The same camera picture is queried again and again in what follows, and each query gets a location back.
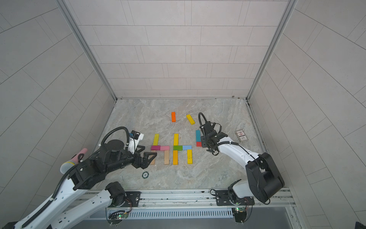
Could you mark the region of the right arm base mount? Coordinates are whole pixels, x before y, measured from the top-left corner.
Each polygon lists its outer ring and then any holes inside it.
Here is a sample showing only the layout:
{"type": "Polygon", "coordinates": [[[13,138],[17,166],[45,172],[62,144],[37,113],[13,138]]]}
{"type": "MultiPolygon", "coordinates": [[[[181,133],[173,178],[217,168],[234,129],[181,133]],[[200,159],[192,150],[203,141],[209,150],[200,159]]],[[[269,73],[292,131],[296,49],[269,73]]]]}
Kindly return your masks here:
{"type": "Polygon", "coordinates": [[[253,197],[237,198],[232,191],[211,189],[210,194],[214,196],[217,206],[244,206],[255,205],[253,197]]]}

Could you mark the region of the green block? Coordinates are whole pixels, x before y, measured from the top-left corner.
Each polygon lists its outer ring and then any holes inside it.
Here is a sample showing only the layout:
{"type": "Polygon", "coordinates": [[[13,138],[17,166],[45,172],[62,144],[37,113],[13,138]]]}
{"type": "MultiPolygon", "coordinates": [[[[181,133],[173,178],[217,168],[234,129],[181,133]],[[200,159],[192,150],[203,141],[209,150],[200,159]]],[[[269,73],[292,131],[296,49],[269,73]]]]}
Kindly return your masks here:
{"type": "Polygon", "coordinates": [[[174,151],[182,151],[183,150],[183,146],[173,146],[173,150],[174,151]]]}

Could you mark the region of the left circuit board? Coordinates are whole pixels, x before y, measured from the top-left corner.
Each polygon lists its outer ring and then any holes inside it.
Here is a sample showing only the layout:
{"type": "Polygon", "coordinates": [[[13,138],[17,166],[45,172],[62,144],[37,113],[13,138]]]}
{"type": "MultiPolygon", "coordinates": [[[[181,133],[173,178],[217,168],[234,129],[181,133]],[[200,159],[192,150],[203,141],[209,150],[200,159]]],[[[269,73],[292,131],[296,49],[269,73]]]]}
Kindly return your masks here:
{"type": "Polygon", "coordinates": [[[124,210],[113,212],[113,213],[109,214],[109,216],[107,217],[107,221],[110,223],[110,225],[117,226],[124,219],[129,217],[129,213],[130,213],[129,211],[124,211],[124,210]]]}

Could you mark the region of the orange block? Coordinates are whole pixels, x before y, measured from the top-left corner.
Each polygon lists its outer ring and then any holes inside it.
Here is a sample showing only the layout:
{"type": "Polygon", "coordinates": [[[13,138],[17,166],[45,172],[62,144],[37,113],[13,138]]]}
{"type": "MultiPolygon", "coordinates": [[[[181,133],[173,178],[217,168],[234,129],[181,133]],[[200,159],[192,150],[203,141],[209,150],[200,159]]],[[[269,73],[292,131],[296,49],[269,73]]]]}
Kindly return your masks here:
{"type": "Polygon", "coordinates": [[[176,122],[176,113],[172,112],[171,116],[172,116],[172,122],[176,122]]]}
{"type": "Polygon", "coordinates": [[[173,151],[173,165],[178,165],[178,150],[173,151]]]}

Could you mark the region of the small printed card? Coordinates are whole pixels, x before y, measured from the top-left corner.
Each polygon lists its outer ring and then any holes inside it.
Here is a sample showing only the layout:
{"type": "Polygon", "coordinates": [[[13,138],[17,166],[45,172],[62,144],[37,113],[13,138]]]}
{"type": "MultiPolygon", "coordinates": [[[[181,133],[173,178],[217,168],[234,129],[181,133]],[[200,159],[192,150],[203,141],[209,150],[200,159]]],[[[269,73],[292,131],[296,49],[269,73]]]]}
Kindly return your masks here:
{"type": "Polygon", "coordinates": [[[243,129],[242,130],[236,130],[235,134],[236,134],[239,142],[241,142],[241,143],[247,142],[249,140],[243,129]]]}

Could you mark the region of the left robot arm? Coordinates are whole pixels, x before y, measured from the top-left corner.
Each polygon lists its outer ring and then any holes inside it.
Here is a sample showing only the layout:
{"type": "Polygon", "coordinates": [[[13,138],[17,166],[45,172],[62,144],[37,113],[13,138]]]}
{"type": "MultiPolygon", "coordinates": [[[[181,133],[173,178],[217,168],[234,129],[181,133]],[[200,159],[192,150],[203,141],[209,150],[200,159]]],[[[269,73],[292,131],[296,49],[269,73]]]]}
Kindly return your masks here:
{"type": "Polygon", "coordinates": [[[85,194],[106,176],[116,170],[132,165],[146,169],[156,158],[156,152],[146,152],[138,143],[143,135],[117,127],[108,132],[100,147],[87,159],[69,168],[58,182],[53,194],[36,210],[17,222],[8,222],[5,229],[69,229],[99,209],[110,205],[122,206],[132,201],[122,185],[116,181],[84,203],[67,209],[78,197],[85,194]]]}

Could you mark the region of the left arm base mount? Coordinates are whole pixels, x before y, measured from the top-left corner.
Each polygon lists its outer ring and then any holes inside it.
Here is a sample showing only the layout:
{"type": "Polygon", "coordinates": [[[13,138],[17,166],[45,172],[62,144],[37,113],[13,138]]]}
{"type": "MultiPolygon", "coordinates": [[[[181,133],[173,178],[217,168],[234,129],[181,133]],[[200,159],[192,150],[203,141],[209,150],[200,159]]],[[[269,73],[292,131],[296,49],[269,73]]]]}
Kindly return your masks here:
{"type": "Polygon", "coordinates": [[[124,194],[118,194],[112,201],[112,206],[120,208],[137,207],[140,201],[141,192],[128,191],[124,194]]]}

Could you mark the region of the circuit board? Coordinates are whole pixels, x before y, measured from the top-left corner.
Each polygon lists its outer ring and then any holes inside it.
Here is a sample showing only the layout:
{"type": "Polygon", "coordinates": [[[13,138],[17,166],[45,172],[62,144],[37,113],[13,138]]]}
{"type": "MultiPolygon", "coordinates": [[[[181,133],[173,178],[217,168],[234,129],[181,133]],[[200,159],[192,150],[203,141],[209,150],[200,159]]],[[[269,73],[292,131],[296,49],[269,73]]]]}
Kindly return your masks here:
{"type": "Polygon", "coordinates": [[[109,214],[109,216],[107,217],[107,221],[110,223],[110,225],[117,226],[124,219],[129,217],[129,213],[130,213],[129,211],[124,211],[124,210],[113,212],[113,213],[109,214]]]}
{"type": "Polygon", "coordinates": [[[232,208],[232,214],[236,223],[245,223],[248,217],[247,208],[232,208]]]}

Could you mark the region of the yellow block short vertical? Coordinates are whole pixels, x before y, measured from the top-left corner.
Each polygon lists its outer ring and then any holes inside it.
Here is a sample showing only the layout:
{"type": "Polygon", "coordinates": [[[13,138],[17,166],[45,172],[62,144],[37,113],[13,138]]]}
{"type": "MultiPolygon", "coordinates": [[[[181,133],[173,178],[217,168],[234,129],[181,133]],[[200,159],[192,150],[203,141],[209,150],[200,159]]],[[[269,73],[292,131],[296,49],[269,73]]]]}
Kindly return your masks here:
{"type": "Polygon", "coordinates": [[[193,164],[193,153],[191,149],[187,150],[187,164],[193,164]]]}

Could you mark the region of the right circuit board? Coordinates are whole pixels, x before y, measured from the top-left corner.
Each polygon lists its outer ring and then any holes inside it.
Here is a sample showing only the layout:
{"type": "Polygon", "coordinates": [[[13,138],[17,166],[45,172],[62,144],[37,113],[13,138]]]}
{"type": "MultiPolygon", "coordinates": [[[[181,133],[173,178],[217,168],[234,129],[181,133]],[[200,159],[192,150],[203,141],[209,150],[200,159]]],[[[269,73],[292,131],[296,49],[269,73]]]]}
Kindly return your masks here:
{"type": "Polygon", "coordinates": [[[247,208],[232,208],[232,214],[236,223],[245,223],[248,217],[247,208]]]}

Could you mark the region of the orange block top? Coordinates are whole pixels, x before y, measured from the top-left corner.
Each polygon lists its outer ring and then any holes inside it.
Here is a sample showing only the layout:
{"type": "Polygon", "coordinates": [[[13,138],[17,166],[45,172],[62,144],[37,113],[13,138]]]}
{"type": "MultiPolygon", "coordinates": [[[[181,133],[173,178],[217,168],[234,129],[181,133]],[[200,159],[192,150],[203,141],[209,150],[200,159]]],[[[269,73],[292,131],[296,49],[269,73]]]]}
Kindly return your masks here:
{"type": "Polygon", "coordinates": [[[172,112],[171,116],[172,116],[172,122],[176,122],[176,113],[172,112]]]}

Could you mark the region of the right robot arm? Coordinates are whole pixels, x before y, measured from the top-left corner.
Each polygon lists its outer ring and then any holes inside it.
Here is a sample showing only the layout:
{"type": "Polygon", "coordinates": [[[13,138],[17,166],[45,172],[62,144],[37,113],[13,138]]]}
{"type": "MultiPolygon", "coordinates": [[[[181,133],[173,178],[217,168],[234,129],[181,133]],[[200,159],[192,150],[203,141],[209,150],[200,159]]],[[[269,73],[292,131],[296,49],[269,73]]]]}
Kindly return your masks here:
{"type": "Polygon", "coordinates": [[[215,123],[207,121],[200,126],[203,148],[216,155],[225,154],[246,170],[247,179],[238,180],[228,187],[228,198],[233,204],[241,204],[247,197],[255,197],[267,203],[285,182],[268,153],[258,154],[234,142],[227,134],[214,129],[215,123]]]}

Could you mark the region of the pink block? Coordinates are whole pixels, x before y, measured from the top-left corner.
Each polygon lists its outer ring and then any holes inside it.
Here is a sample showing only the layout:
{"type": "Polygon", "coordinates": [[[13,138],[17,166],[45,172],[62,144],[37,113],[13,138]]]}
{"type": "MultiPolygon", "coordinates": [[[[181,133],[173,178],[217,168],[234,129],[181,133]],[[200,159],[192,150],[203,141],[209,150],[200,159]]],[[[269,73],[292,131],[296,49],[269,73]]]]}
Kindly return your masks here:
{"type": "Polygon", "coordinates": [[[160,151],[167,151],[167,150],[170,150],[169,146],[161,146],[160,147],[160,151]]]}

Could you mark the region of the teal block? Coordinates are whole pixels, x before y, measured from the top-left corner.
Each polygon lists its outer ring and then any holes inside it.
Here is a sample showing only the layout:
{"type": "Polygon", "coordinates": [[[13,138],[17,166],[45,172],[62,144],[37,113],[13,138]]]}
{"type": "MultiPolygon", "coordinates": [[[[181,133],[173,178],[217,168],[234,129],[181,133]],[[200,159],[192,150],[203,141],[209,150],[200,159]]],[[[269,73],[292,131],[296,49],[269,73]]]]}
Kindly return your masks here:
{"type": "Polygon", "coordinates": [[[196,142],[201,142],[201,131],[196,130],[195,134],[196,134],[196,142]]]}

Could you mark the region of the yellow block upper diagonal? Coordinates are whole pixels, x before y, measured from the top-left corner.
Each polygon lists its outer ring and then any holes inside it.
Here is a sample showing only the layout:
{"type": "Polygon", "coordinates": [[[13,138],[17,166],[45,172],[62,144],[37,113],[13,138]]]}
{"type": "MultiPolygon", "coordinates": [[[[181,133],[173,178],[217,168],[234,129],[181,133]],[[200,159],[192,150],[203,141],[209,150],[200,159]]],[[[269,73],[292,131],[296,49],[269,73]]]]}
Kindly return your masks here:
{"type": "Polygon", "coordinates": [[[186,117],[187,117],[187,119],[188,119],[188,121],[189,121],[189,123],[191,125],[194,125],[195,124],[195,121],[193,120],[193,118],[192,118],[192,116],[190,114],[188,114],[186,117]]]}

